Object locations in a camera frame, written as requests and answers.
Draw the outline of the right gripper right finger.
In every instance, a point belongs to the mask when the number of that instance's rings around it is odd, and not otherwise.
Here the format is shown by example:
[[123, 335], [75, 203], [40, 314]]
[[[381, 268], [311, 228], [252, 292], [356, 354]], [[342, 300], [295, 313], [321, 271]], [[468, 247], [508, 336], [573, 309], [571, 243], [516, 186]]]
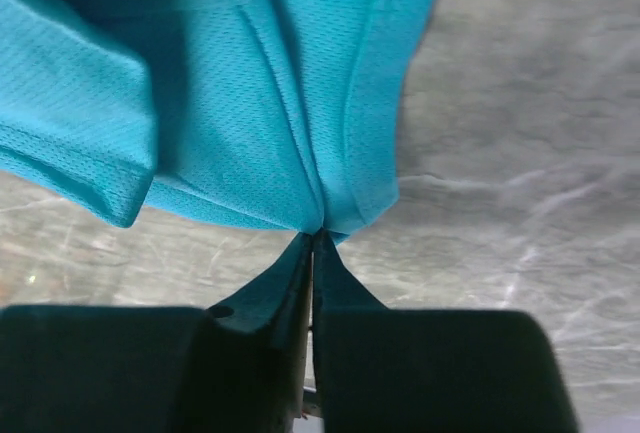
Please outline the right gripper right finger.
[[313, 310], [330, 308], [386, 306], [346, 268], [333, 238], [322, 229], [313, 240]]

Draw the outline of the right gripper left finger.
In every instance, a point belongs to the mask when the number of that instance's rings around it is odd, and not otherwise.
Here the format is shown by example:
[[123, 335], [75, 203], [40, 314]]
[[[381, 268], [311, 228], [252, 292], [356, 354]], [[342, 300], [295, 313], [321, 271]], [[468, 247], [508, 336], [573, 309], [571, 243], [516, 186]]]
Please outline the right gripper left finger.
[[266, 337], [282, 349], [306, 333], [311, 291], [313, 237], [300, 233], [276, 261], [249, 283], [208, 309], [234, 333]]

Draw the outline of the teal t shirt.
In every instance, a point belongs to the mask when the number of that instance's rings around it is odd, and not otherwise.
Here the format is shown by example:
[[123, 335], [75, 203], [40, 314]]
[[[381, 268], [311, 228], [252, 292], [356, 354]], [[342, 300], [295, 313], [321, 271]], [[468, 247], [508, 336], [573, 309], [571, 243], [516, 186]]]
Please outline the teal t shirt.
[[1, 166], [118, 227], [347, 237], [397, 200], [434, 2], [1, 0]]

